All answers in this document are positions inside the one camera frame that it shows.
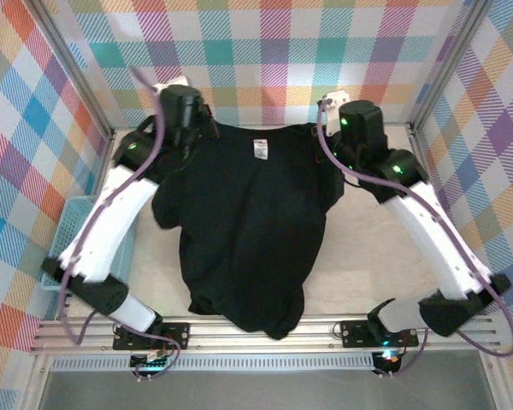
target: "black t-shirt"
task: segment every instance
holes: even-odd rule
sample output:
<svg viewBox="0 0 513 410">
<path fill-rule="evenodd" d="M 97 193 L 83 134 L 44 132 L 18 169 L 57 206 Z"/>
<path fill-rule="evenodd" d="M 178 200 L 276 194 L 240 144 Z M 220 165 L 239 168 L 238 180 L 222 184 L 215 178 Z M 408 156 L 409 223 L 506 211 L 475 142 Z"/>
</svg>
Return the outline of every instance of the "black t-shirt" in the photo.
<svg viewBox="0 0 513 410">
<path fill-rule="evenodd" d="M 263 131 L 217 124 L 220 137 L 203 140 L 190 162 L 160 184 L 152 209 L 161 228 L 182 228 L 180 266 L 191 312 L 221 314 L 275 339 L 297 326 L 325 214 L 344 194 L 341 172 L 329 161 L 317 163 L 312 126 Z"/>
</svg>

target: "white vent grille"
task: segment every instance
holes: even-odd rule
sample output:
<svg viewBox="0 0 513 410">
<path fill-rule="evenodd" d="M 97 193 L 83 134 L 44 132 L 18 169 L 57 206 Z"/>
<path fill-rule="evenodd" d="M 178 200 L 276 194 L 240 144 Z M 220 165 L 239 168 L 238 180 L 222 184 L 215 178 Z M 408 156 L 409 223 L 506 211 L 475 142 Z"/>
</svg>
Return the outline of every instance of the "white vent grille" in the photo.
<svg viewBox="0 0 513 410">
<path fill-rule="evenodd" d="M 160 370 L 161 367 L 145 367 Z M 302 370 L 371 370 L 371 353 L 346 354 L 183 354 L 171 370 L 212 372 L 293 372 Z M 53 372 L 118 372 L 132 370 L 129 355 L 57 356 Z"/>
</svg>

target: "shirt tag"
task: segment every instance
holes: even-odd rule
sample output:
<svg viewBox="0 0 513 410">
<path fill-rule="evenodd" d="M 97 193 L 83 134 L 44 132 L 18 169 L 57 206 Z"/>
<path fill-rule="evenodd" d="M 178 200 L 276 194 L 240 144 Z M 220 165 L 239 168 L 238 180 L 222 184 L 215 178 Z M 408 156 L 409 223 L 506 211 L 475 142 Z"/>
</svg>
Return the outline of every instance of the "shirt tag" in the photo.
<svg viewBox="0 0 513 410">
<path fill-rule="evenodd" d="M 253 140 L 255 147 L 255 157 L 259 160 L 268 159 L 268 141 L 266 139 L 255 139 Z"/>
</svg>

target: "blue plastic basket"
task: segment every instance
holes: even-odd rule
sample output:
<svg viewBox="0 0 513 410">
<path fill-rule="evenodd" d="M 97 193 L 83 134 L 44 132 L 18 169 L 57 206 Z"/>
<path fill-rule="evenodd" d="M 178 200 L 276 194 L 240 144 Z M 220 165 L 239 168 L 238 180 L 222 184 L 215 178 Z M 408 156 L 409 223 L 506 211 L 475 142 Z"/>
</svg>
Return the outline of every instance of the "blue plastic basket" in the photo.
<svg viewBox="0 0 513 410">
<path fill-rule="evenodd" d="M 59 256 L 74 240 L 93 209 L 96 200 L 96 196 L 74 196 L 65 202 L 65 207 L 62 210 L 59 225 L 51 244 L 50 257 L 56 258 Z M 128 283 L 129 279 L 136 229 L 137 218 L 135 218 L 135 221 L 127 230 L 126 236 L 120 243 L 110 267 L 110 274 L 124 283 Z M 42 276 L 40 286 L 44 290 L 58 291 L 60 289 L 59 284 L 47 274 Z"/>
</svg>

